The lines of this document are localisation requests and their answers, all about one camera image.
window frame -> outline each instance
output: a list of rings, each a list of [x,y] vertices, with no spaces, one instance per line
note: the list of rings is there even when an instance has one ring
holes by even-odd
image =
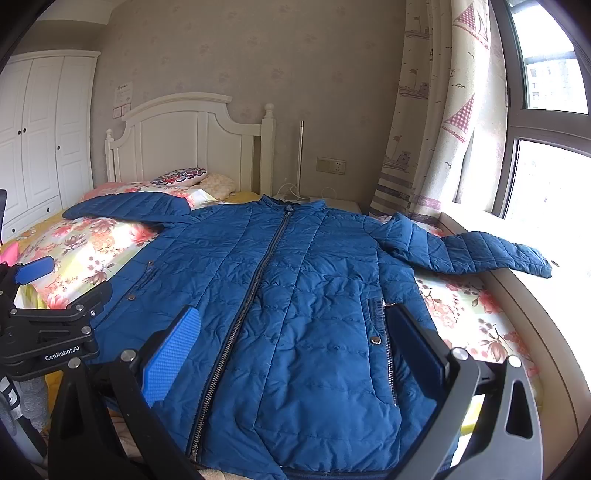
[[[556,20],[572,42],[583,78],[589,114],[527,108],[527,72],[524,71],[524,61],[512,20],[511,7],[506,0],[489,1],[499,26],[507,79],[505,155],[492,213],[505,218],[517,171],[520,140],[564,148],[591,157],[591,60],[589,58],[591,44],[578,25],[554,0],[526,0],[513,7],[513,9],[523,9],[529,5],[540,4]]]

jacket pocket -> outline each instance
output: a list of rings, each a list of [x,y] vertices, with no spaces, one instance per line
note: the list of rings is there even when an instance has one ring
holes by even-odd
[[[154,267],[154,261],[148,261],[144,273],[142,276],[129,288],[128,291],[117,301],[109,313],[107,313],[93,328],[97,328],[103,324],[125,300],[133,301],[136,298],[138,290],[145,287],[152,278],[156,275],[156,268]]]
[[[386,330],[381,298],[362,300],[368,335],[369,369],[376,396],[384,403],[398,406],[393,345]]]
[[[139,278],[137,282],[135,282],[131,288],[127,291],[126,295],[129,297],[130,294],[135,294],[138,290],[144,288],[152,278],[156,275],[156,267],[154,266],[154,262],[150,260],[146,265],[146,269],[144,273]]]

metal pole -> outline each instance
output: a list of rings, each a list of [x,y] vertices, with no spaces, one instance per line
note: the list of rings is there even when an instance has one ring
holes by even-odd
[[[301,182],[301,155],[302,150],[304,149],[304,121],[300,121],[300,142],[298,143],[297,149],[297,180],[295,181],[295,186],[297,188],[297,193],[301,196],[300,191],[300,182]]]

wardrobe drawer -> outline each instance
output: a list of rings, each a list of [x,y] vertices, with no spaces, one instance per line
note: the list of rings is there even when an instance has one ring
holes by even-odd
[[[10,220],[2,226],[2,241],[6,242],[11,238],[19,236],[24,231],[30,229],[36,223],[39,223],[50,216],[55,215],[61,210],[61,199],[59,196],[53,197],[41,205],[27,210],[18,217]]]

jacket collar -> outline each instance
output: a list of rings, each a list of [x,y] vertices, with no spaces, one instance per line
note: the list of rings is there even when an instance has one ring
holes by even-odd
[[[257,202],[259,205],[267,205],[274,209],[283,210],[287,205],[293,205],[295,210],[322,210],[327,208],[326,202],[324,200],[317,200],[315,202],[309,203],[293,203],[293,202],[284,202],[283,200],[276,200],[268,197],[267,195],[263,195],[261,200]]]

